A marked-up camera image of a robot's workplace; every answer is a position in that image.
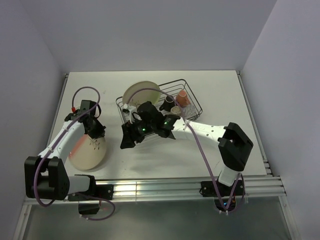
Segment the green and cream plate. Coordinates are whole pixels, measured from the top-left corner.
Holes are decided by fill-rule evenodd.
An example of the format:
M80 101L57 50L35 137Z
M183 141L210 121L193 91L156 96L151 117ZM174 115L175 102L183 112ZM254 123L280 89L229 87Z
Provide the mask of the green and cream plate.
M124 92L122 103L126 104L129 100L129 105L137 108L145 102L151 102L153 105L157 104L161 93L155 90L147 90L146 88L160 90L160 87L152 81L137 82Z

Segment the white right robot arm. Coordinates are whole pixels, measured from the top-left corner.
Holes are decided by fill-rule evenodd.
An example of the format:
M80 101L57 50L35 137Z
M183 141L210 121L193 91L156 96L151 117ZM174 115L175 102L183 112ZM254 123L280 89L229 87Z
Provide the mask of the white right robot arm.
M222 195L233 190L234 182L245 169L254 146L241 127L233 122L227 126L216 126L184 120L174 114L164 115L150 101L139 107L125 104L124 111L131 117L121 126L121 149L134 148L152 134L216 147L224 164L216 183L216 189Z

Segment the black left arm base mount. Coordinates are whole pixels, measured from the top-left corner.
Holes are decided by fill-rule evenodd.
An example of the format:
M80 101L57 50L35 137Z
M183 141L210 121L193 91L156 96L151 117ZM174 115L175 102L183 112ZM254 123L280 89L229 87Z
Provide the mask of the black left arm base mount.
M102 210L102 202L111 205L111 212L107 216L111 217L116 210L112 202L114 193L113 184L102 184L95 187L94 193L73 193L67 197L69 202L78 202L78 212L80 215L92 218L99 210Z

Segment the clear glass cup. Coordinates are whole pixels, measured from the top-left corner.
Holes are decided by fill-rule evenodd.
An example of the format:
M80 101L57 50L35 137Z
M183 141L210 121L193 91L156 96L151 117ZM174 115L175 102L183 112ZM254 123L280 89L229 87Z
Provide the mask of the clear glass cup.
M183 108L183 112L186 118L192 118L197 114L197 109L194 105L189 104Z

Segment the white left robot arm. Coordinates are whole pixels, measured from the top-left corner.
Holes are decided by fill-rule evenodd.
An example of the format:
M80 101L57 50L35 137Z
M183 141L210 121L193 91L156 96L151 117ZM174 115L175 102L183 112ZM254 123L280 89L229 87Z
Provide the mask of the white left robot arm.
M64 119L62 129L48 147L24 162L25 192L31 199L64 200L79 193L86 200L96 197L98 188L94 176L69 176L65 169L70 160L77 170L97 167L105 157L107 143L105 126L98 117L101 108L91 100L82 100Z

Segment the pink and cream plate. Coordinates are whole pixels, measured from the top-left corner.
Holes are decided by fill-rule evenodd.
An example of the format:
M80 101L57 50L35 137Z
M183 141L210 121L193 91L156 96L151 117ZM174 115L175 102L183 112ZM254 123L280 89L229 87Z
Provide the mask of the pink and cream plate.
M87 171L101 163L106 151L107 143L104 137L93 139L84 134L69 153L68 159L76 169Z

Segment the pink ceramic mug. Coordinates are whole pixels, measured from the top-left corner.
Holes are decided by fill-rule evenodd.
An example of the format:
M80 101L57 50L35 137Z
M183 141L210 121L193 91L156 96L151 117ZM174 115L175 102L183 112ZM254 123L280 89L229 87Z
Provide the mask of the pink ceramic mug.
M188 105L191 104L188 98L188 94L185 90L180 90L175 100L182 108L187 107Z

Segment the beige small bowl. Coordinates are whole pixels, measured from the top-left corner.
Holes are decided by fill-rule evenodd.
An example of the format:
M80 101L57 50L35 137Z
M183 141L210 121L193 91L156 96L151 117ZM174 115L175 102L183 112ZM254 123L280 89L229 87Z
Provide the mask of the beige small bowl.
M180 115L181 109L178 106L174 106L171 108L170 113L174 115Z

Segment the dark brown mug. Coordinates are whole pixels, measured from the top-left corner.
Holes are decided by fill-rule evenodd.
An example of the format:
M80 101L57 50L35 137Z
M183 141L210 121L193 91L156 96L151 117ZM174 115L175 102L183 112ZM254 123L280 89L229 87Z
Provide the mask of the dark brown mug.
M159 107L159 111L170 112L173 107L176 106L175 99L173 96L168 95L165 97L162 105Z

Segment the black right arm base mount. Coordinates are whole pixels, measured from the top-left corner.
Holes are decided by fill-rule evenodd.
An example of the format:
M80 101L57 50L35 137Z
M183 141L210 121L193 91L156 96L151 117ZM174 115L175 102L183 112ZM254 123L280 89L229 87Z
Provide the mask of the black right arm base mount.
M236 183L236 186L233 191L233 196L242 196L245 192L245 188L243 186L244 181L239 179ZM233 189L233 186L226 186L216 180L217 189L219 190L221 197L229 197L231 194L231 191ZM213 182L210 181L202 181L200 183L200 190L199 193L203 197L217 197L216 190L214 188Z

